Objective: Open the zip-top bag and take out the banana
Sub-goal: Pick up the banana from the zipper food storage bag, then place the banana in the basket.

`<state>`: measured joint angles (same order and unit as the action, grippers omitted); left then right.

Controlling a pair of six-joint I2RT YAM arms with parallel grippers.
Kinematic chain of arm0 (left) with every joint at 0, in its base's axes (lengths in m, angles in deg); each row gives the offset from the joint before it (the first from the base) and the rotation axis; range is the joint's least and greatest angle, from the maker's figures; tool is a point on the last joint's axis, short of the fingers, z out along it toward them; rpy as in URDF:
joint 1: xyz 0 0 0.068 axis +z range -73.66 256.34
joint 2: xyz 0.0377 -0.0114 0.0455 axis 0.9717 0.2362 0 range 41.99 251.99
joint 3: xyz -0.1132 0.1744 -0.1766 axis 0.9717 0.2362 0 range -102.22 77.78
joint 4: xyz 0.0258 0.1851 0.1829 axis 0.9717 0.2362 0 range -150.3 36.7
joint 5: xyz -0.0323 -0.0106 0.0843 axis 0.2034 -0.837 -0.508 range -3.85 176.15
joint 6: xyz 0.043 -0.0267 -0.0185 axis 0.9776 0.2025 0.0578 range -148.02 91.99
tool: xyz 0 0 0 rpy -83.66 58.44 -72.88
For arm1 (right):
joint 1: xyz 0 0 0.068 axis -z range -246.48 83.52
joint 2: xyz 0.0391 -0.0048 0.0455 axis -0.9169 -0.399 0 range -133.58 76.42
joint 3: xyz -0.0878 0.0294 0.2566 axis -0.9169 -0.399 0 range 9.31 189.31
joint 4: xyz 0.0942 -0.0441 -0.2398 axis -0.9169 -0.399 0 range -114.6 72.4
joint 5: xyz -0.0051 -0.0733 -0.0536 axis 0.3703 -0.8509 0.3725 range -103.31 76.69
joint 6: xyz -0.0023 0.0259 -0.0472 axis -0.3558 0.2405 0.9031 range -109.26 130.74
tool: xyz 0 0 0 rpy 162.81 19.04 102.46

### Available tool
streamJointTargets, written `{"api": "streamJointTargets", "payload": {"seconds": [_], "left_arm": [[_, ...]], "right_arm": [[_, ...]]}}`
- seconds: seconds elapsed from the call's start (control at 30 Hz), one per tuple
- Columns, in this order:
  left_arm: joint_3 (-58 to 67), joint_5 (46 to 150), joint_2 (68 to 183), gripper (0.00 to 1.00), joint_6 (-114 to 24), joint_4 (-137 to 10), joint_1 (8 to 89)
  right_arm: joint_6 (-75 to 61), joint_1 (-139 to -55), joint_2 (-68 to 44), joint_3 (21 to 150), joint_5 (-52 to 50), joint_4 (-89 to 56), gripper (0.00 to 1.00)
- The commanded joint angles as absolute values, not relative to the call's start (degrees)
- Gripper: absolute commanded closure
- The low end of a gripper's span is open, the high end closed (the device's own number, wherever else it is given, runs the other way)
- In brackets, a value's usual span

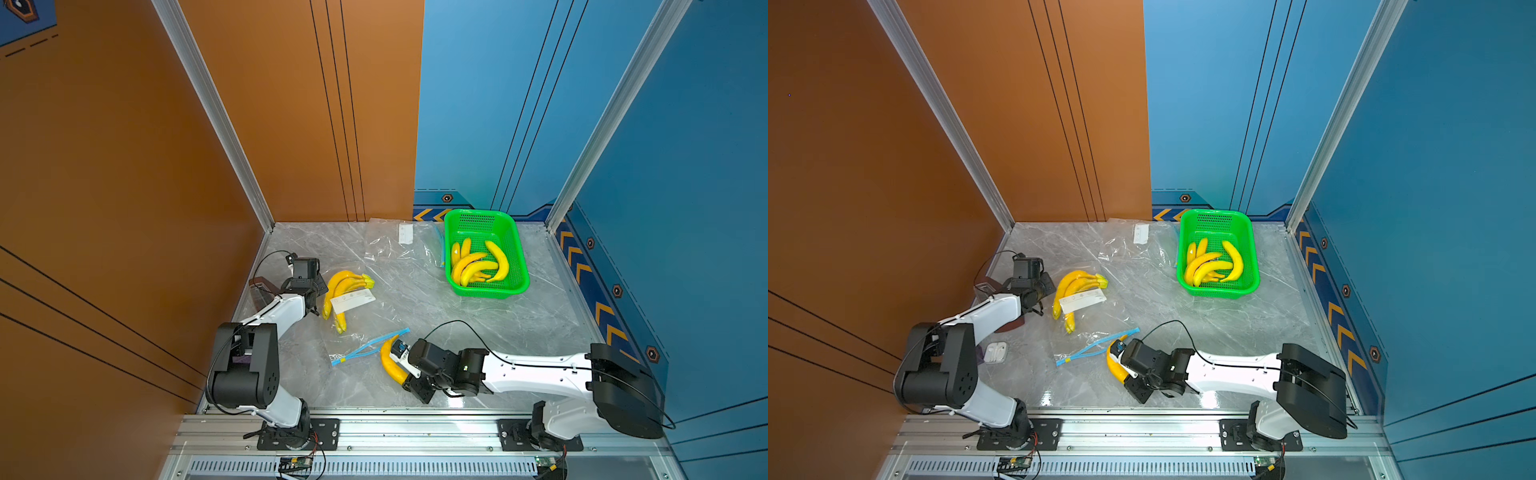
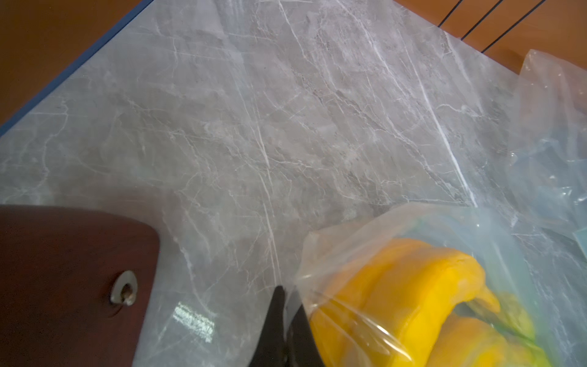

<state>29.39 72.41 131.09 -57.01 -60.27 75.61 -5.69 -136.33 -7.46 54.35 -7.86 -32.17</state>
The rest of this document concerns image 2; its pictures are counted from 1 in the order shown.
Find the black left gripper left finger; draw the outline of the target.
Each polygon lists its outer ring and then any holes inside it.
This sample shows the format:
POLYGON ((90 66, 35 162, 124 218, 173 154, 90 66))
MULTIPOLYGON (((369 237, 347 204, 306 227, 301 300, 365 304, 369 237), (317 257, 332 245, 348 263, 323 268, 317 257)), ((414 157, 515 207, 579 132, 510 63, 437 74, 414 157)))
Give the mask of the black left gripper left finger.
POLYGON ((285 366, 285 300, 285 290, 279 285, 275 288, 272 295, 258 345, 249 363, 249 367, 285 366))

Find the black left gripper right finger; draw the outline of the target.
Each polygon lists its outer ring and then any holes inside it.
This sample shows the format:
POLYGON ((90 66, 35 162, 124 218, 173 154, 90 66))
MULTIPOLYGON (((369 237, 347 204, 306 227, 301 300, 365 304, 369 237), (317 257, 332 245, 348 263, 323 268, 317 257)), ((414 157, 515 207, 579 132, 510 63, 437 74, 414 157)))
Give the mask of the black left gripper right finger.
POLYGON ((286 366, 324 367, 304 306, 294 314, 286 336, 286 366))

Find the clear zip bag with bananas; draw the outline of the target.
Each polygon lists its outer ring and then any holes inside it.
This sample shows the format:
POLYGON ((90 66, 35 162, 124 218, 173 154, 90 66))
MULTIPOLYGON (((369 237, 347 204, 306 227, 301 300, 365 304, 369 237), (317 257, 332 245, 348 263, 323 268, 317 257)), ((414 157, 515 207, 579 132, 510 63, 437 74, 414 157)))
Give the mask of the clear zip bag with bananas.
POLYGON ((505 171, 534 225, 586 250, 586 71, 539 50, 524 59, 505 171))

